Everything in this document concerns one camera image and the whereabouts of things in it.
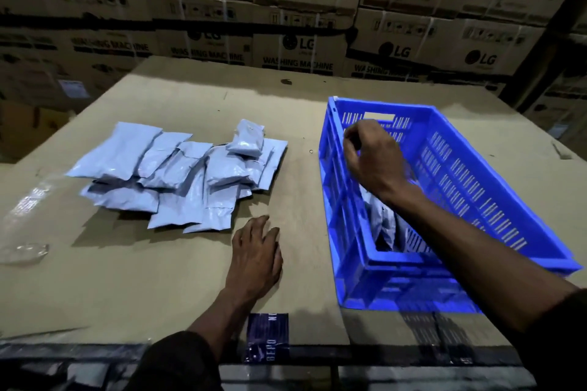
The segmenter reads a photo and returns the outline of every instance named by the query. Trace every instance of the hand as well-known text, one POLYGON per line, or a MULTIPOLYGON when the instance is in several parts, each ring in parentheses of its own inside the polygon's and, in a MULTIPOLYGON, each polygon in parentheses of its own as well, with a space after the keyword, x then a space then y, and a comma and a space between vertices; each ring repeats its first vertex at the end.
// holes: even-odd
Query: hand
POLYGON ((351 174, 384 203, 393 202, 409 186, 400 147, 376 120, 364 119, 348 127, 343 145, 351 174))
POLYGON ((232 261, 225 289, 244 302, 262 298, 279 280, 283 258, 279 249, 279 228, 263 237, 269 216, 251 218, 232 238, 232 261))

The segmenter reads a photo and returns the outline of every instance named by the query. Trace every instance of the blue plastic crate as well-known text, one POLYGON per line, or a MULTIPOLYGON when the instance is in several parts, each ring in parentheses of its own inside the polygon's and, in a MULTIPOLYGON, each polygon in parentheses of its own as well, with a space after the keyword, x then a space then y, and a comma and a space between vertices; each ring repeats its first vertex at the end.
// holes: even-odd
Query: blue plastic crate
MULTIPOLYGON (((330 98, 320 138, 320 175, 338 302, 378 311, 480 312, 433 253, 378 251, 343 131, 377 119, 400 144, 424 193, 439 206, 567 276, 582 267, 435 107, 330 98)), ((422 240, 408 229, 410 244, 422 240)))

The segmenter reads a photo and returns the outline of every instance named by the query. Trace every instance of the plywood surface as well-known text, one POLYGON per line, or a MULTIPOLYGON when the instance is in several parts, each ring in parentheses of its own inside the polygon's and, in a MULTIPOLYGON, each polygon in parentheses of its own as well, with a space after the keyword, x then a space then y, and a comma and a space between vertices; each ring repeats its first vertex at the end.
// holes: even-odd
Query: plywood surface
MULTIPOLYGON (((268 137, 290 142, 271 194, 242 202, 237 214, 237 227, 267 212, 281 227, 283 277, 255 311, 289 313, 293 344, 344 345, 349 337, 418 344, 398 314, 349 311, 343 319, 338 308, 318 168, 326 102, 335 95, 438 106, 587 264, 586 163, 560 160, 546 133, 482 88, 153 57, 0 180, 3 241, 50 245, 41 262, 0 266, 0 331, 84 328, 64 341, 120 343, 153 341, 187 327, 223 286, 231 234, 147 230, 142 216, 93 207, 77 195, 85 181, 61 174, 119 120, 223 143, 247 118, 265 125, 268 137)), ((583 272, 571 280, 587 285, 583 272)), ((455 319, 472 343, 503 344, 483 316, 455 319)))

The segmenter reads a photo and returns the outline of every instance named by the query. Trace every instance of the forearm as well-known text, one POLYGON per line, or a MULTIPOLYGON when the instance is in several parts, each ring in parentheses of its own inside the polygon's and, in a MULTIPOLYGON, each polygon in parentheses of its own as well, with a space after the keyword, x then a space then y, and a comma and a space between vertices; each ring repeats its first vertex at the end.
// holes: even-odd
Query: forearm
POLYGON ((383 201, 395 209, 444 262, 498 326, 524 332, 577 290, 529 258, 428 200, 413 185, 383 201))
POLYGON ((216 361, 219 361, 224 346, 244 324, 254 304, 223 289, 214 303, 187 330, 200 334, 208 342, 216 361))

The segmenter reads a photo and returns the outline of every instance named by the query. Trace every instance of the black shirt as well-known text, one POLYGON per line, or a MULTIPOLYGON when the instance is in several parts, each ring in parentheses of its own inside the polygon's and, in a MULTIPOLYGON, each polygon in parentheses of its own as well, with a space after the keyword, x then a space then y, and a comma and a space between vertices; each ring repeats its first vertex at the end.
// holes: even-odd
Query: black shirt
MULTIPOLYGON (((587 290, 581 290, 530 326, 514 343, 540 389, 585 387, 587 290)), ((125 391, 221 390, 220 373, 206 341, 182 331, 151 346, 125 391)))

